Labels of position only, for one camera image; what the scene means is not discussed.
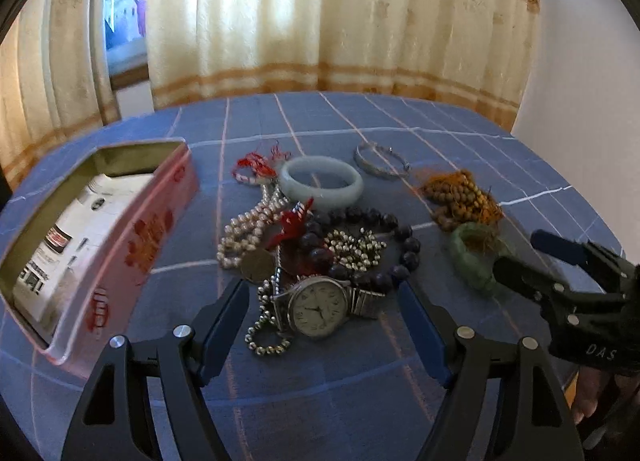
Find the person's hand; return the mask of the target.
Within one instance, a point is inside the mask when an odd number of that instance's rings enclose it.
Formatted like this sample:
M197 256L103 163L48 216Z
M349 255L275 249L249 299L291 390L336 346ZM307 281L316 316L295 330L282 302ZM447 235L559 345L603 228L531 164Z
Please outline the person's hand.
M589 418L593 415L597 409L598 399L610 379L610 375L600 370L589 367L579 368L576 392L570 406L575 424L580 423L583 418ZM619 387L627 382L627 378L621 375L614 375L612 379Z

